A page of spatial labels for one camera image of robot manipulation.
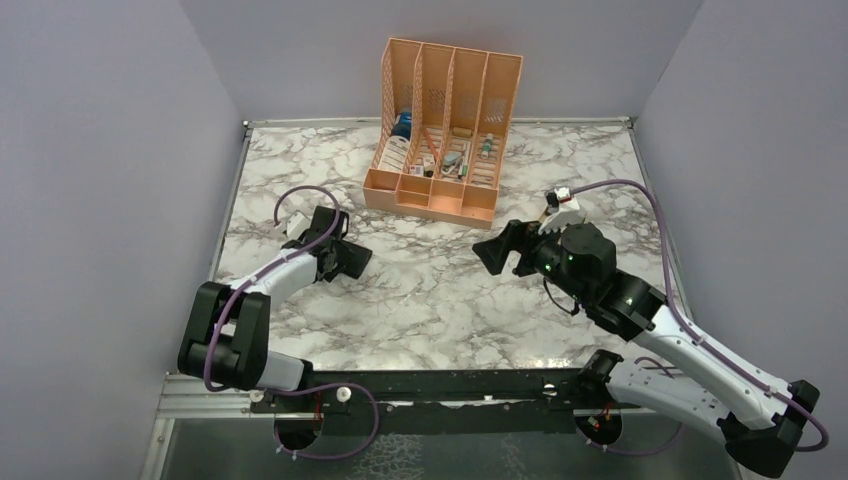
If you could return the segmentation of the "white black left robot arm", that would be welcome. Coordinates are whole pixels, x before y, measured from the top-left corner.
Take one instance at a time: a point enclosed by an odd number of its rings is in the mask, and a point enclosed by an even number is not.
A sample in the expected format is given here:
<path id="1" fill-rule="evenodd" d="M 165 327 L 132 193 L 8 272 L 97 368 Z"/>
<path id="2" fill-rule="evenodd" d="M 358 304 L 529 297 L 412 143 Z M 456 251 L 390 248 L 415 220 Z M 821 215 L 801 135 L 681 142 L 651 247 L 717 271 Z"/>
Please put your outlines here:
<path id="1" fill-rule="evenodd" d="M 295 293 L 344 275 L 359 278 L 371 250 L 347 240 L 350 216 L 318 206 L 299 237 L 253 273 L 229 284 L 207 281 L 196 291 L 177 366 L 212 390 L 275 390 L 298 411 L 313 401 L 311 362 L 269 349 L 270 316 Z"/>

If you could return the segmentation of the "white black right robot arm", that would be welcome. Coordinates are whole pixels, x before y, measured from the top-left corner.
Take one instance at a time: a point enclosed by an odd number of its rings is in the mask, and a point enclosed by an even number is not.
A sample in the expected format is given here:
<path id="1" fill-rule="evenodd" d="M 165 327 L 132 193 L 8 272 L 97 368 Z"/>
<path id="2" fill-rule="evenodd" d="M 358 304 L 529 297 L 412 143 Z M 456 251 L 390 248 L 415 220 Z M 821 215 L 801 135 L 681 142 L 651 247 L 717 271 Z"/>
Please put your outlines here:
<path id="1" fill-rule="evenodd" d="M 670 361 L 684 375 L 673 380 L 598 350 L 576 383 L 585 404 L 610 400 L 673 418 L 717 439 L 738 464 L 767 478 L 780 477 L 799 453 L 819 390 L 767 373 L 676 317 L 666 295 L 618 268 L 615 244 L 595 225 L 544 233 L 537 222 L 511 220 L 472 250 L 492 275 L 518 253 L 514 275 L 541 275 L 601 329 Z"/>

